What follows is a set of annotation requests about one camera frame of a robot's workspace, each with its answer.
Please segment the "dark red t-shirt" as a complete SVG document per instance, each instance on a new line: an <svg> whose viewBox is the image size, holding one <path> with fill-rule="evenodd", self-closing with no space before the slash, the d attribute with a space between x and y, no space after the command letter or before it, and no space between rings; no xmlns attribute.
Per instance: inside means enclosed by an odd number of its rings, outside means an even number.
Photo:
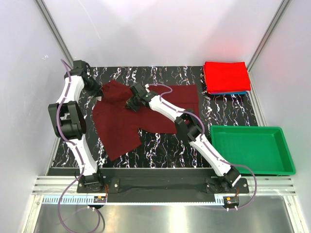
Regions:
<svg viewBox="0 0 311 233"><path fill-rule="evenodd" d="M133 151L142 142L138 130L150 133L176 133L175 124L147 107L137 112L125 107L132 97L130 88L115 80L102 85L104 97L93 108L93 122L110 161Z"/></svg>

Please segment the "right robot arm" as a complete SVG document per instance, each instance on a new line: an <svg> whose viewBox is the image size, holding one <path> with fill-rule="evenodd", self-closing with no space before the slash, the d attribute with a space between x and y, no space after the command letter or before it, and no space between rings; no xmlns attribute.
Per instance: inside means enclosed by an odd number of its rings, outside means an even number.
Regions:
<svg viewBox="0 0 311 233"><path fill-rule="evenodd" d="M171 120L175 124L176 134L180 140L196 149L211 165L220 180L222 190L228 193L234 191L238 187L241 174L211 145L205 135L201 119L193 110L177 107L163 98L173 91L171 88L158 94L149 87L148 84L143 86L139 83L130 86L132 96L127 100L126 107L136 112L141 106L145 106Z"/></svg>

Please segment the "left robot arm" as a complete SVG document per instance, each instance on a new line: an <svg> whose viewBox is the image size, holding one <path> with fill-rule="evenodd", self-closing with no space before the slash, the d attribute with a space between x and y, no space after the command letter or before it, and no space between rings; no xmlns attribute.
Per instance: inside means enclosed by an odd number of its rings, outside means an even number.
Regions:
<svg viewBox="0 0 311 233"><path fill-rule="evenodd" d="M86 121L78 101L83 91L98 100L102 100L104 94L101 86L90 76L87 62L74 61L73 68L65 61L62 63L66 68L65 85L56 103L48 106L49 116L56 136L63 139L78 163L77 192L99 193L105 189L105 180L87 145Z"/></svg>

